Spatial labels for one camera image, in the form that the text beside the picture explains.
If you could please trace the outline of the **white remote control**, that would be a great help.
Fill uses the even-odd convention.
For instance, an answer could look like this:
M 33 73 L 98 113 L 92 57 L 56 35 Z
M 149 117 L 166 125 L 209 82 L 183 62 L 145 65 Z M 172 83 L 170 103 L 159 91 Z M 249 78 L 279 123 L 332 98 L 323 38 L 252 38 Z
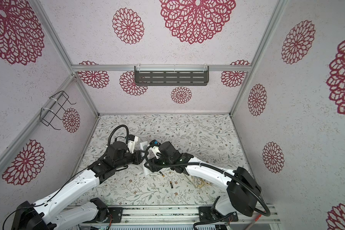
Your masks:
M 148 176 L 150 174 L 150 170 L 144 166 L 144 164 L 147 162 L 145 159 L 145 150 L 149 146 L 149 143 L 147 141 L 141 142 L 140 143 L 140 150 L 142 151 L 141 156 L 143 157 L 142 161 L 142 167 L 143 167 L 143 172 L 145 176 Z

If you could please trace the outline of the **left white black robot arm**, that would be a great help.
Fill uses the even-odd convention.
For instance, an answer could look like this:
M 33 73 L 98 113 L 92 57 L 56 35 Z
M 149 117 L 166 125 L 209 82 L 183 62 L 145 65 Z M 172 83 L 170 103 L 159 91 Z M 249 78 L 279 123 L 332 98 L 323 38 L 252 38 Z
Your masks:
M 65 185 L 33 204 L 24 202 L 11 213 L 14 216 L 13 230 L 68 230 L 87 221 L 108 222 L 111 218 L 108 206 L 99 198 L 92 198 L 86 204 L 66 210 L 75 199 L 99 186 L 116 172 L 129 165 L 142 163 L 143 157 L 135 146 L 139 137 L 129 133 L 126 125 L 117 126 L 112 133 L 125 128 L 122 141 L 108 138 L 104 154 L 84 170 L 74 175 Z

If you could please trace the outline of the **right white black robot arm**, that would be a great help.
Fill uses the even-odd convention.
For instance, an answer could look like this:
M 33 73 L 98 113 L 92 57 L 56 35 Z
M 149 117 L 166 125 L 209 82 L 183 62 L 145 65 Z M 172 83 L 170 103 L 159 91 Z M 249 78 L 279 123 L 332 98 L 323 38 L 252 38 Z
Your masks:
M 225 190 L 227 194 L 218 198 L 214 210 L 221 215 L 237 211 L 251 217 L 254 212 L 271 216 L 271 212 L 261 195 L 261 187 L 243 167 L 225 169 L 209 163 L 189 153 L 180 153 L 171 142 L 157 141 L 142 151 L 151 172 L 169 168 L 176 173 L 199 177 Z

